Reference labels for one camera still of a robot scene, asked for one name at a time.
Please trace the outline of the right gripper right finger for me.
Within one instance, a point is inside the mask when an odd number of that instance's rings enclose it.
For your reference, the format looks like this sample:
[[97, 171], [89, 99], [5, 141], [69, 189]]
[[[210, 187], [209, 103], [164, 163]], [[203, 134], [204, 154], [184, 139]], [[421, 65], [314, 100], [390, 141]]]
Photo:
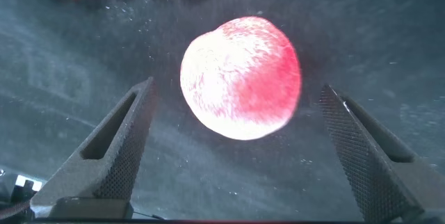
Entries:
[[444, 176], [345, 94], [319, 106], [365, 221], [443, 221]]

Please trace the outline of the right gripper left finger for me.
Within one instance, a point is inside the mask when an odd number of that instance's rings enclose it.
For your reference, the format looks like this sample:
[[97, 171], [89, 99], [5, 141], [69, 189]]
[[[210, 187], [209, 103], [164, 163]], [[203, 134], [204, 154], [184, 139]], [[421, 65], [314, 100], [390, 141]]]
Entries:
[[156, 106], [153, 78], [133, 86], [31, 199], [37, 217], [130, 217]]

